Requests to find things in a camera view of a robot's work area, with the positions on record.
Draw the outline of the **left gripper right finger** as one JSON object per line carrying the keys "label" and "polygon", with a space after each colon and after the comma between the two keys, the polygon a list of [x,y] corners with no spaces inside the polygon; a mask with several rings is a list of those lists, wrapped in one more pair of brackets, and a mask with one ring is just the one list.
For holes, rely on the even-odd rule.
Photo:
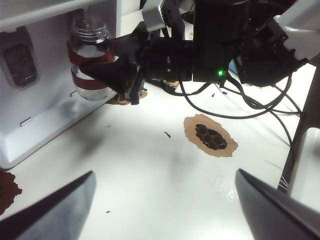
{"label": "left gripper right finger", "polygon": [[256,240],[318,240],[320,213],[278,191],[243,169],[235,186]]}

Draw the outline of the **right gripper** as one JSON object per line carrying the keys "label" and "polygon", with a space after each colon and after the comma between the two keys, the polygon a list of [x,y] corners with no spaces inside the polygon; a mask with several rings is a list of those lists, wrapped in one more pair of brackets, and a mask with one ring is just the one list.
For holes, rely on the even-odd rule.
{"label": "right gripper", "polygon": [[124,35],[111,40],[114,62],[87,63],[79,67],[82,73],[106,84],[131,104],[140,103],[145,76],[148,80],[191,80],[193,75],[193,42],[183,40],[177,44],[157,39],[141,55],[140,67],[127,56],[134,54],[147,36]]}

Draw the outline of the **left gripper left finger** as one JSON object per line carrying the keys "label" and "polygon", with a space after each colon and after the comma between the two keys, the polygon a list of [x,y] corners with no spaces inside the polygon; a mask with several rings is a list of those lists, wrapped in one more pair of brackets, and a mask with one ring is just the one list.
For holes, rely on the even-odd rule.
{"label": "left gripper left finger", "polygon": [[89,171],[35,204],[0,221],[2,240],[77,240],[96,190]]}

